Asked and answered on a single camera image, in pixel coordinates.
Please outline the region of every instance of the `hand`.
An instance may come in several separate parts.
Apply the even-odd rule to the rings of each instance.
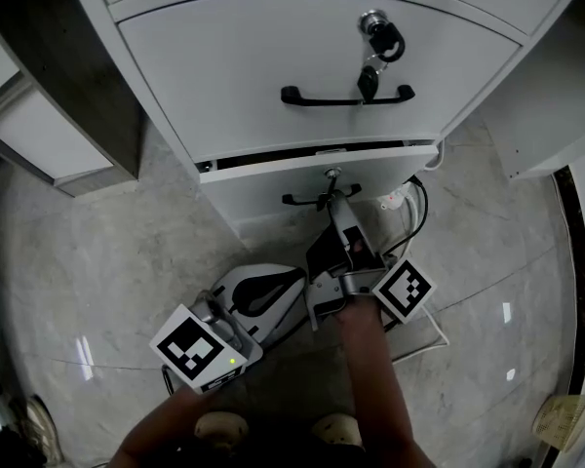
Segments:
[[[379,305],[374,296],[353,296],[346,306],[334,315],[343,331],[363,331],[379,323]]]

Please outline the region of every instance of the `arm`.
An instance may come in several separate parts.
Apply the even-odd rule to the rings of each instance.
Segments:
[[[367,453],[384,466],[432,467],[413,438],[376,301],[354,298],[336,317]]]
[[[175,447],[178,441],[192,436],[195,423],[208,411],[211,395],[197,395],[182,386],[133,428],[108,468],[137,468],[160,449]]]

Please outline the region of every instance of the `shoe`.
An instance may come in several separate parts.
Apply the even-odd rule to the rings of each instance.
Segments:
[[[46,466],[61,463],[63,457],[57,427],[38,397],[31,397],[26,401],[26,416],[26,437],[46,456]]]
[[[217,450],[231,453],[249,435],[243,416],[233,412],[208,412],[197,420],[195,437]]]
[[[329,414],[319,419],[310,432],[326,444],[363,446],[358,420],[348,414]]]

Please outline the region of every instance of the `white cable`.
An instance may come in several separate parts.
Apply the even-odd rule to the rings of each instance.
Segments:
[[[418,226],[418,206],[409,193],[406,195],[406,202],[408,203],[409,208],[409,223],[411,224],[411,231],[409,233],[411,234]],[[403,258],[410,251],[412,239],[413,237],[409,238],[406,242],[406,246],[403,248],[403,252],[401,253],[401,258]]]
[[[422,347],[422,348],[419,348],[418,350],[414,350],[413,352],[409,352],[406,355],[402,355],[401,357],[397,357],[396,359],[393,359],[392,364],[401,363],[402,361],[406,361],[407,359],[411,359],[412,357],[420,355],[424,352],[428,352],[429,350],[435,350],[436,348],[446,348],[446,347],[450,346],[450,341],[449,341],[448,337],[440,329],[440,325],[438,325],[436,320],[433,318],[433,316],[431,315],[431,312],[429,312],[427,310],[427,307],[425,307],[424,305],[420,308],[424,311],[424,313],[427,316],[427,318],[429,319],[429,321],[431,321],[431,324],[436,329],[436,331],[438,332],[438,334],[440,335],[440,338],[444,341],[444,343],[432,343],[431,345],[428,345],[426,347]]]
[[[438,155],[438,158],[436,158],[436,163],[434,165],[430,167],[425,167],[425,170],[427,172],[433,172],[434,170],[438,170],[445,161],[445,140],[444,139],[440,140],[440,143],[438,145],[440,146],[440,154]]]
[[[409,193],[406,196],[406,199],[408,201],[408,207],[409,207],[409,212],[410,212],[410,217],[411,217],[411,230],[413,231],[413,230],[416,230],[416,227],[418,226],[418,206],[416,205],[415,200],[413,199],[413,197]],[[403,258],[408,253],[412,239],[413,238],[410,238],[409,241],[406,242],[406,247],[404,248],[403,252],[401,253],[401,258]],[[435,350],[436,348],[445,348],[445,347],[450,346],[449,338],[444,334],[444,332],[440,328],[440,325],[438,325],[438,323],[436,322],[434,317],[431,315],[431,312],[429,312],[427,310],[427,307],[425,307],[424,305],[421,306],[420,308],[425,313],[425,315],[427,316],[427,319],[429,319],[429,321],[431,322],[431,325],[435,328],[436,332],[438,332],[438,334],[440,335],[440,338],[444,341],[444,343],[435,343],[434,342],[431,345],[419,348],[417,350],[414,350],[413,352],[409,352],[406,355],[402,355],[401,357],[397,357],[396,359],[393,359],[392,364],[401,363],[402,361],[405,361],[407,359],[411,359],[412,357],[414,357],[416,355],[420,355],[424,352],[428,352],[429,350]]]

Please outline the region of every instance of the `open drawer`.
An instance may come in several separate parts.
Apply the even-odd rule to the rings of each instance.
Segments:
[[[372,49],[360,16],[384,11],[406,43],[379,76],[383,105],[357,100]],[[473,22],[401,0],[195,0],[122,22],[143,77],[195,162],[338,143],[436,139],[519,46]]]
[[[316,200],[329,187],[327,170],[340,169],[336,188],[343,192],[361,185],[352,198],[361,201],[389,194],[437,154],[435,145],[332,152],[210,170],[201,173],[200,181],[204,194],[238,231],[243,222],[290,212],[293,207],[282,202],[286,194]]]

